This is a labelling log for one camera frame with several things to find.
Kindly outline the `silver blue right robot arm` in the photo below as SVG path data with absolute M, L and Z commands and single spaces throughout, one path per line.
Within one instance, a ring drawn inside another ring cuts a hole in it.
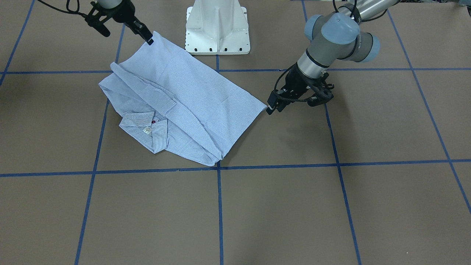
M 85 22 L 104 37 L 110 36 L 105 23 L 113 19 L 131 29 L 148 45 L 153 44 L 153 34 L 148 27 L 136 17 L 136 7 L 131 0 L 96 0 L 91 2 L 92 9 L 85 15 Z

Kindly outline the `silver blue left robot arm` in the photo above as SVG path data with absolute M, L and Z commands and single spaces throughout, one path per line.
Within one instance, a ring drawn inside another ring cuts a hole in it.
M 369 62 L 380 50 L 378 37 L 360 30 L 362 22 L 376 20 L 397 0 L 355 0 L 335 6 L 326 16 L 313 15 L 304 27 L 310 41 L 302 56 L 283 74 L 284 86 L 274 87 L 266 112 L 282 112 L 293 102 L 306 102 L 310 107 L 333 99 L 333 84 L 326 82 L 327 69 L 336 60 Z

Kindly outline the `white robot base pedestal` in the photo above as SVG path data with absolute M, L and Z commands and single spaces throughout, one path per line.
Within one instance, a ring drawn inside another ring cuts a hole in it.
M 192 55 L 247 55 L 246 7 L 237 0 L 196 0 L 186 10 L 185 50 Z

